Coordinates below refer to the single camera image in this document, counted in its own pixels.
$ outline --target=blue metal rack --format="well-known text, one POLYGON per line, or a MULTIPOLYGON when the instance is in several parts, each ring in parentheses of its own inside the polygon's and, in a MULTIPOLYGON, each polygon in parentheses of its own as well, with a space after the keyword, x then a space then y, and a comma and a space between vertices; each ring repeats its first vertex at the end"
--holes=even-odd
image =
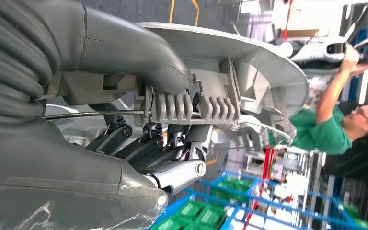
POLYGON ((290 223, 290 222, 286 222, 286 221, 282 221, 280 219, 277 219, 273 216, 268 216, 265 213, 261 213, 259 211, 256 210, 251 210, 249 208, 249 201, 250 200, 254 200, 254 201, 258 201, 260 204, 267 204, 267 206, 271 206, 271 207, 275 207, 277 209, 282 209, 284 211, 288 211, 288 212, 295 212, 298 214, 298 216, 301 219, 313 219, 316 221, 320 221, 320 222, 324 222, 326 224, 329 225, 329 227, 332 230, 362 230, 363 228, 360 226, 357 226, 354 221, 352 220, 352 218, 349 217, 349 215, 343 210, 341 204, 339 203, 339 201, 334 198, 334 197, 329 197, 323 194, 315 194, 315 193, 309 193, 308 195, 310 196, 315 196, 321 199, 328 199, 330 201, 331 204, 331 208, 330 208, 330 212, 327 213, 326 215, 321 215, 318 213, 314 213, 311 211, 307 211, 307 210, 303 210, 300 208, 294 208, 294 207, 290 207, 287 205, 283 205, 280 203, 276 203, 276 202, 272 202, 270 200, 266 200, 263 198, 260 198, 256 195, 253 194, 253 189, 256 188, 256 186, 258 186, 260 183, 269 183, 273 186, 280 186, 277 183, 274 182, 270 182, 270 181, 264 181, 262 179, 259 178, 255 178, 252 176, 248 176, 248 175, 242 175, 239 174, 237 172, 230 172, 230 171, 222 171, 222 175, 220 177, 218 177, 216 180, 212 181, 212 182, 206 182, 206 181, 200 181, 200 184, 203 184, 205 186, 205 192, 199 192, 199 191, 195 191, 195 190, 191 190, 191 189, 185 189, 185 191, 188 193, 185 197, 183 197, 182 199, 178 200, 177 202, 169 205, 165 211, 165 213, 163 213, 155 222, 155 224, 160 223, 161 221, 165 220, 166 218, 168 218, 169 216, 173 215, 174 213, 176 213, 189 199, 201 199, 206 203, 210 203, 210 202, 214 202, 214 203, 219 203, 223 206, 226 207, 232 207, 233 208, 233 212, 230 216, 227 217, 227 220, 224 222, 224 224, 222 225, 222 227, 220 228, 221 230, 233 230, 234 223, 241 223, 244 226, 251 226, 253 227, 253 229, 274 229, 274 228, 266 228, 267 227, 267 223, 268 221, 270 221, 271 223, 276 223, 280 226, 284 226, 284 228, 288 228, 288 229, 301 229, 301 230, 308 230, 309 228, 307 228, 304 224, 302 224, 300 221, 298 221, 299 223, 290 223), (250 188, 248 189, 247 192, 239 192, 236 190, 232 190, 232 189, 227 189, 227 188, 223 188, 223 187, 219 187, 218 184, 221 180, 225 179, 228 176, 235 176, 238 178, 242 178, 242 179, 248 179, 252 181, 252 185, 250 186, 250 188), (226 191, 232 194, 236 194, 236 195, 241 195, 241 196, 245 196, 248 197, 247 199, 247 203, 246 205, 239 205, 237 203, 231 203, 230 201, 226 201, 226 200, 222 200, 222 199, 218 199, 216 197, 211 196, 210 194, 207 194, 207 188, 215 188, 215 189, 220 189, 222 191, 226 191), (242 218, 239 218, 236 216, 236 214, 238 212, 242 211, 244 213, 242 218), (251 223, 251 221, 246 221, 246 214, 251 214, 251 215, 256 215, 259 216, 261 218, 263 218, 263 225, 260 224, 260 226, 256 225, 256 223, 251 223))

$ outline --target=man's hand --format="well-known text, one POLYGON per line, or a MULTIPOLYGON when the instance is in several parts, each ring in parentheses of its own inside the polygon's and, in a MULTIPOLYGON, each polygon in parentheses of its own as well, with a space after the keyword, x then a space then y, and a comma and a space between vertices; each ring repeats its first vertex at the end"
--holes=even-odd
POLYGON ((339 68, 339 73, 333 78, 332 82, 328 85, 325 91, 322 93, 321 98, 317 105, 317 124, 321 124, 328 121, 332 117, 332 110, 334 109, 338 97, 341 94, 351 73, 365 71, 363 66, 358 66, 359 53, 353 49, 351 45, 346 48, 345 59, 339 68))
POLYGON ((339 71, 350 74, 355 69, 358 62, 359 62, 359 52, 353 49, 351 45, 348 45, 345 52, 345 58, 342 61, 339 71))
POLYGON ((363 72, 365 72, 365 70, 368 69, 368 64, 357 64, 352 72, 350 73, 350 77, 354 77, 356 75, 362 74, 363 72))

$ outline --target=plastic wrap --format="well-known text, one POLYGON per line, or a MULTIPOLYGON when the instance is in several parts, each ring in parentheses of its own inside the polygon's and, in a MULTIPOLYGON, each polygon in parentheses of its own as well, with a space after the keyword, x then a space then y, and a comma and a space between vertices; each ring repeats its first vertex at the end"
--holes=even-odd
POLYGON ((0 184, 0 230, 147 229, 167 204, 163 190, 135 182, 9 177, 0 184))

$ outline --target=man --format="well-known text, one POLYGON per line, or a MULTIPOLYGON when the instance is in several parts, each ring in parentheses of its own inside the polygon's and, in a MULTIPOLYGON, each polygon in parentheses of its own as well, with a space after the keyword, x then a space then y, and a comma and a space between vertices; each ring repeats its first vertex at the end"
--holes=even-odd
POLYGON ((352 141, 368 135, 368 105, 358 107, 345 117, 335 107, 346 82, 368 69, 368 64, 357 64, 358 61, 359 53, 349 46, 339 73, 322 93, 317 110, 302 109, 290 118, 297 129, 294 146, 318 149, 330 155, 343 154, 352 147, 352 141))

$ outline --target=gray plastic cover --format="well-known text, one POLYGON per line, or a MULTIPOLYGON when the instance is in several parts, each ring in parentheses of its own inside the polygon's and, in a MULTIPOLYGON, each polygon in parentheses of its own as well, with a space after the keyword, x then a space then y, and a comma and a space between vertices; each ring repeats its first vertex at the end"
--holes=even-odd
MULTIPOLYGON (((261 91, 261 98, 267 91, 277 93, 286 105, 286 117, 296 114, 308 99, 309 85, 304 72, 270 44, 187 25, 137 24, 166 39, 190 69, 219 72, 219 64, 229 57, 235 66, 241 97, 256 101, 259 95, 253 95, 252 91, 261 91)), ((276 105, 270 98, 263 103, 269 107, 276 105)))

